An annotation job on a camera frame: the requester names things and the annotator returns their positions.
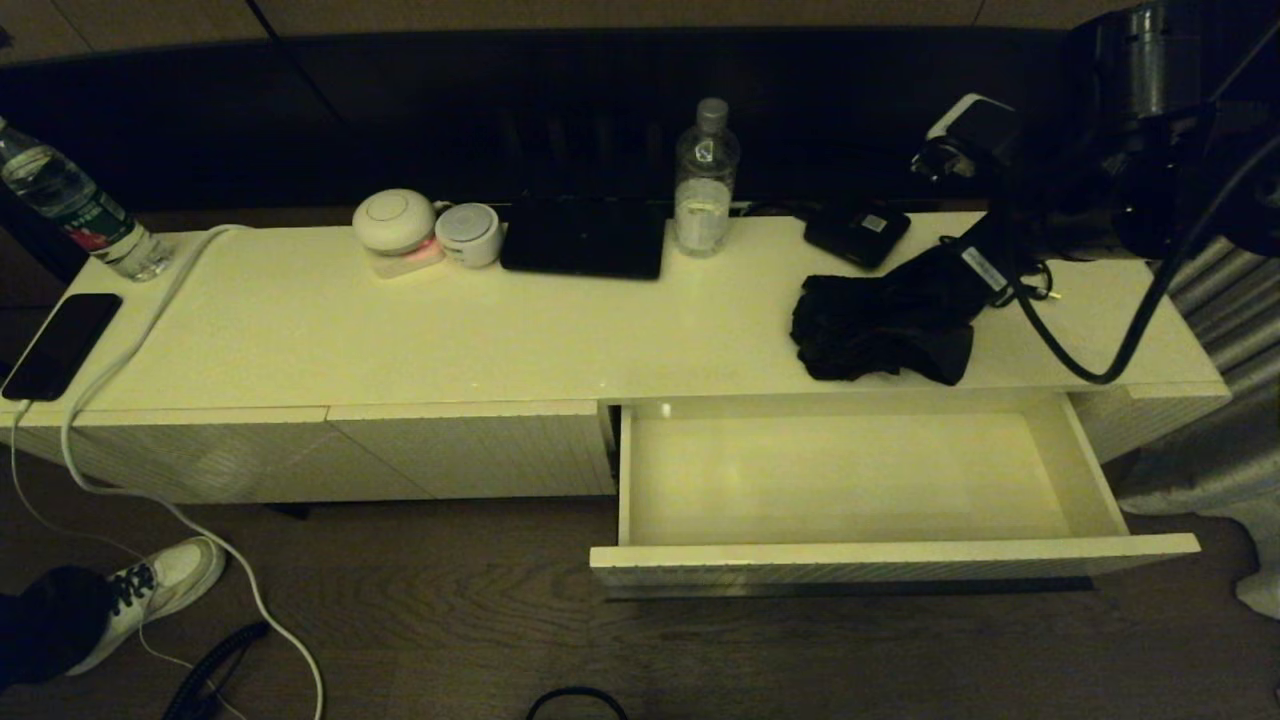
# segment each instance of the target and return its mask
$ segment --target person's foot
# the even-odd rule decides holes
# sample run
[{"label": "person's foot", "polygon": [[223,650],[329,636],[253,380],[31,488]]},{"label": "person's foot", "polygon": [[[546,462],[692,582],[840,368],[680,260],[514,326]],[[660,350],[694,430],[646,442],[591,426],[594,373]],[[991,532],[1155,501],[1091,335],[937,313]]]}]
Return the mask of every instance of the person's foot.
[{"label": "person's foot", "polygon": [[214,587],[225,566],[223,548],[209,538],[196,537],[108,578],[115,603],[106,630],[93,652],[67,674],[79,675],[96,667],[143,623],[173,615],[196,602]]}]

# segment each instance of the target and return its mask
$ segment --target curtain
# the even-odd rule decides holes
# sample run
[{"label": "curtain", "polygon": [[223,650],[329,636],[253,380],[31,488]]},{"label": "curtain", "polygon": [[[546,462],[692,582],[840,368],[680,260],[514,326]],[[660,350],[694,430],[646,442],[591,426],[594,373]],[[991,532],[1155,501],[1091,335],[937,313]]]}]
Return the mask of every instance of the curtain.
[{"label": "curtain", "polygon": [[1117,488],[1120,506],[1240,521],[1261,570],[1236,597],[1280,619],[1280,260],[1217,238],[1179,272],[1170,296],[1233,398],[1142,448]]}]

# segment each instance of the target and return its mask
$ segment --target white cable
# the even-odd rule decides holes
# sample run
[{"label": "white cable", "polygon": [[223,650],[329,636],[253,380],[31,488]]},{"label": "white cable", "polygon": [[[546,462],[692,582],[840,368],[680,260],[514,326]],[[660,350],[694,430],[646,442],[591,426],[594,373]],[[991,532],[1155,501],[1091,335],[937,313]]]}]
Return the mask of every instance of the white cable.
[{"label": "white cable", "polygon": [[97,542],[104,542],[118,550],[124,551],[125,555],[131,555],[141,562],[146,562],[147,559],[141,552],[133,550],[132,547],[124,543],[116,542],[109,537],[95,536],[93,533],[69,530],[61,525],[51,523],[49,519],[41,515],[40,511],[36,510],[36,507],[31,503],[29,500],[27,500],[27,493],[23,492],[22,483],[18,480],[18,425],[22,423],[22,419],[27,416],[28,410],[31,410],[31,401],[29,400],[22,401],[22,405],[18,407],[18,414],[13,416],[13,424],[9,425],[9,474],[13,477],[13,489],[18,491],[18,500],[20,500],[24,506],[27,506],[27,511],[31,512],[32,518],[40,520],[41,525],[49,528],[55,533],[70,536],[73,538],[87,538]]},{"label": "white cable", "polygon": [[[165,653],[159,652],[155,648],[152,648],[147,643],[146,635],[142,634],[142,625],[138,626],[138,641],[142,642],[143,650],[146,650],[151,655],[159,657],[160,660],[168,660],[169,662],[173,662],[174,665],[182,665],[183,667],[186,667],[188,670],[195,670],[196,669],[195,665],[192,665],[191,662],[187,662],[186,660],[179,660],[177,657],[173,657],[172,655],[165,655]],[[225,697],[223,697],[223,692],[220,689],[218,689],[218,685],[214,684],[212,679],[206,678],[205,679],[205,684],[209,685],[209,689],[214,691],[214,697],[216,697],[218,702],[223,703],[223,707],[225,707],[232,715],[239,717],[241,720],[248,720],[248,717],[244,717],[243,712],[241,712],[239,710],[236,710],[236,706],[233,706]]]},{"label": "white cable", "polygon": [[300,641],[297,635],[285,629],[284,625],[282,625],[266,609],[266,603],[262,600],[262,591],[259,588],[257,584],[257,575],[253,573],[253,568],[248,564],[248,560],[246,560],[244,556],[241,555],[238,550],[232,547],[229,542],[214,534],[212,530],[210,530],[209,528],[205,528],[204,525],[200,525],[196,521],[193,521],[191,518],[187,518],[187,515],[182,510],[179,510],[174,503],[169,502],[168,500],[164,500],[163,497],[156,497],[151,493],[142,491],[134,491],[127,488],[106,488],[90,483],[84,478],[84,475],[81,474],[79,468],[76,465],[76,457],[72,454],[72,425],[74,425],[76,418],[79,415],[81,410],[83,410],[84,406],[88,405],[88,402],[93,398],[93,396],[96,396],[97,392],[102,389],[102,387],[105,387],[106,383],[110,382],[116,373],[119,373],[125,365],[128,365],[129,360],[132,360],[133,356],[137,355],[138,350],[142,348],[142,345],[147,341],[147,337],[151,336],[151,331],[156,327],[156,323],[159,323],[160,318],[164,316],[164,313],[169,307],[169,304],[173,301],[174,295],[178,293],[178,290],[182,288],[183,283],[187,279],[187,275],[191,274],[191,269],[195,268],[196,261],[198,261],[200,256],[204,255],[205,249],[209,247],[209,245],[214,241],[214,238],[233,229],[248,229],[248,228],[246,228],[244,225],[218,225],[205,232],[205,234],[198,241],[196,241],[196,247],[195,250],[192,250],[191,258],[180,268],[175,270],[175,275],[173,278],[172,284],[165,291],[164,296],[160,299],[160,304],[152,313],[150,322],[147,322],[146,327],[138,334],[138,338],[133,342],[133,345],[127,347],[124,352],[119,355],[119,357],[113,360],[101,373],[99,373],[99,375],[93,378],[92,382],[90,382],[90,384],[84,388],[84,391],[81,392],[74,401],[72,401],[70,407],[67,410],[67,416],[63,419],[61,432],[59,433],[63,448],[63,461],[67,464],[67,470],[72,474],[72,479],[74,479],[76,484],[78,484],[84,492],[91,492],[93,495],[105,495],[105,496],[141,497],[156,502],[161,505],[165,510],[168,510],[170,514],[173,514],[173,516],[177,518],[178,521],[180,521],[183,525],[187,525],[192,530],[205,536],[206,538],[210,539],[210,542],[214,542],[224,551],[227,551],[228,555],[234,557],[236,561],[244,568],[244,574],[248,577],[250,588],[253,591],[253,602],[257,605],[257,611],[262,615],[262,619],[266,620],[266,623],[271,625],[271,628],[275,629],[275,632],[280,633],[282,635],[284,635],[287,641],[293,643],[293,647],[298,648],[298,652],[302,653],[302,659],[307,661],[307,666],[311,669],[311,675],[312,678],[315,678],[315,685],[316,685],[315,720],[321,720],[321,717],[324,716],[324,679],[320,676],[320,666],[316,665],[315,657],[311,656],[311,651],[307,650],[307,646],[302,644],[302,641]]},{"label": "white cable", "polygon": [[[151,561],[148,559],[143,557],[141,552],[133,550],[132,547],[129,547],[129,546],[127,546],[124,543],[116,542],[116,541],[114,541],[114,539],[111,539],[111,538],[109,538],[106,536],[96,536],[93,533],[82,533],[79,530],[70,530],[70,529],[67,529],[67,528],[64,528],[61,525],[58,525],[58,524],[50,521],[44,515],[41,515],[40,511],[36,510],[36,507],[31,503],[31,500],[27,498],[27,493],[24,493],[23,489],[22,489],[22,482],[18,479],[18,427],[22,424],[22,419],[26,418],[26,415],[27,415],[27,413],[29,410],[31,410],[31,401],[29,400],[24,400],[22,402],[22,405],[18,407],[18,413],[13,416],[13,424],[9,427],[9,474],[13,478],[13,488],[15,491],[18,491],[18,500],[20,500],[22,503],[27,507],[27,511],[31,512],[32,518],[35,518],[36,520],[38,520],[41,525],[49,528],[50,530],[52,530],[55,533],[64,534],[64,536],[70,536],[70,537],[76,537],[76,538],[88,538],[88,539],[93,539],[93,541],[99,541],[99,542],[110,544],[110,546],[113,546],[115,548],[123,550],[127,555],[134,556],[141,564],[151,568]],[[151,568],[151,575],[156,577],[155,575],[155,568]],[[146,650],[147,652],[150,652],[151,655],[159,657],[160,660],[168,660],[169,662],[173,662],[175,665],[182,665],[183,667],[193,670],[195,666],[192,666],[191,662],[187,662],[184,660],[179,660],[177,657],[165,655],[163,652],[157,652],[155,648],[151,647],[150,643],[147,643],[147,637],[146,637],[146,634],[143,634],[142,630],[143,630],[143,628],[146,628],[146,624],[150,621],[150,619],[147,618],[148,614],[150,614],[148,612],[148,607],[143,606],[142,607],[142,623],[138,625],[138,641],[142,643],[142,648]],[[239,710],[237,710],[236,706],[233,706],[230,703],[230,701],[228,701],[223,696],[223,693],[218,689],[218,685],[215,685],[212,683],[212,680],[205,680],[205,684],[209,685],[209,689],[214,691],[214,694],[218,697],[218,702],[223,703],[223,707],[225,707],[232,715],[239,717],[241,720],[248,720],[248,717],[244,717],[243,712],[241,712]]]}]

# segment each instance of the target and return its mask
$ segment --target phone screen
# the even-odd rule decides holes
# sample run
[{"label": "phone screen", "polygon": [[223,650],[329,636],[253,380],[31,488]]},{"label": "phone screen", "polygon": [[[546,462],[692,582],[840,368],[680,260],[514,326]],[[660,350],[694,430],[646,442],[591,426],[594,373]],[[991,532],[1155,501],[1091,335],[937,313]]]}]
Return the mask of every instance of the phone screen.
[{"label": "phone screen", "polygon": [[8,400],[58,400],[120,309],[120,296],[72,295],[58,306],[4,386]]}]

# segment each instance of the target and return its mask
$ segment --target black power bank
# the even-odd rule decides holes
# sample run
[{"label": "black power bank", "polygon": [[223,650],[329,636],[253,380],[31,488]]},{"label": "black power bank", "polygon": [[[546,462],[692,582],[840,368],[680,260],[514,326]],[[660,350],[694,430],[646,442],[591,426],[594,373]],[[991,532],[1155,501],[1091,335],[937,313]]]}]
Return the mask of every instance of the black power bank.
[{"label": "black power bank", "polygon": [[804,238],[832,255],[874,270],[911,227],[911,218],[874,202],[827,205],[805,222]]}]

